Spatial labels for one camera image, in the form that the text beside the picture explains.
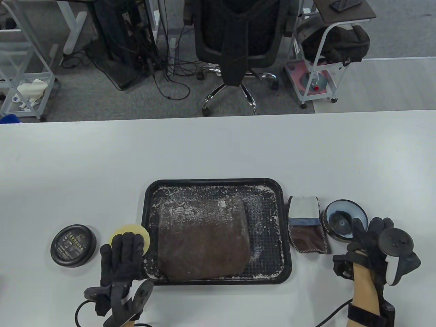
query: chair backrest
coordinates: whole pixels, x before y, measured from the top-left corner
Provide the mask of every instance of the chair backrest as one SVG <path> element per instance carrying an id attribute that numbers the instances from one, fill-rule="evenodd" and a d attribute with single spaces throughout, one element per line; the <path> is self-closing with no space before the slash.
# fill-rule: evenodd
<path id="1" fill-rule="evenodd" d="M 219 64 L 224 84 L 239 86 L 247 70 L 272 65 L 290 0 L 191 0 L 198 59 Z"/>

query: vr controller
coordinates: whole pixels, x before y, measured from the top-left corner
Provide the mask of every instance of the vr controller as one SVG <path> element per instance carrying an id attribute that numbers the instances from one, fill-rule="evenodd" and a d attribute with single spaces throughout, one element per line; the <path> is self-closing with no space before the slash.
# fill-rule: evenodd
<path id="1" fill-rule="evenodd" d="M 114 282 L 109 286 L 89 287 L 83 295 L 92 302 L 99 296 L 110 298 L 112 314 L 103 323 L 103 327 L 121 327 L 142 312 L 153 286 L 151 279 L 134 280 L 130 287 L 126 282 Z"/>
<path id="2" fill-rule="evenodd" d="M 378 247 L 386 254 L 386 283 L 397 285 L 401 277 L 421 265 L 419 258 L 413 252 L 412 237 L 399 228 L 387 228 L 378 238 Z"/>

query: black tray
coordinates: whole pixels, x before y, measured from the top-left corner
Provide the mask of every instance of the black tray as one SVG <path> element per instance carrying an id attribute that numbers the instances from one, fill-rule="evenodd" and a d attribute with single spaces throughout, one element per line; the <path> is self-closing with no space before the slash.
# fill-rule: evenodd
<path id="1" fill-rule="evenodd" d="M 247 217 L 252 257 L 242 274 L 217 279 L 169 281 L 157 267 L 160 204 L 213 201 L 238 196 Z M 280 284 L 291 274 L 288 230 L 280 185 L 269 178 L 160 180 L 146 193 L 142 226 L 150 233 L 145 255 L 148 278 L 155 285 Z"/>

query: brown cloth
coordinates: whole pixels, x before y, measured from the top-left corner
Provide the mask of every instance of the brown cloth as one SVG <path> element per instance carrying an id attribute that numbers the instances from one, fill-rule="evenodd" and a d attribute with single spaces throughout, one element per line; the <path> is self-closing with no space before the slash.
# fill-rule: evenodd
<path id="1" fill-rule="evenodd" d="M 288 212 L 293 197 L 289 198 Z M 294 248 L 300 253 L 330 253 L 325 231 L 319 217 L 319 204 L 316 215 L 312 218 L 290 217 L 288 214 L 289 237 Z"/>
<path id="2" fill-rule="evenodd" d="M 174 281 L 242 273 L 251 256 L 242 200 L 162 206 L 157 255 L 159 270 Z"/>

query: black bag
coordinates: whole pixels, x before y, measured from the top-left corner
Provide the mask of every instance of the black bag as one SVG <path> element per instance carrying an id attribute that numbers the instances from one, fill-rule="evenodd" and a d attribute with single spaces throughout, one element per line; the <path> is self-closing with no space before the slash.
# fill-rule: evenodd
<path id="1" fill-rule="evenodd" d="M 326 28 L 320 28 L 302 42 L 304 56 L 308 61 L 315 61 Z M 352 30 L 336 26 L 327 34 L 321 55 L 328 63 L 342 62 L 347 66 L 350 62 L 362 61 L 368 50 L 369 36 L 361 26 L 353 26 Z"/>

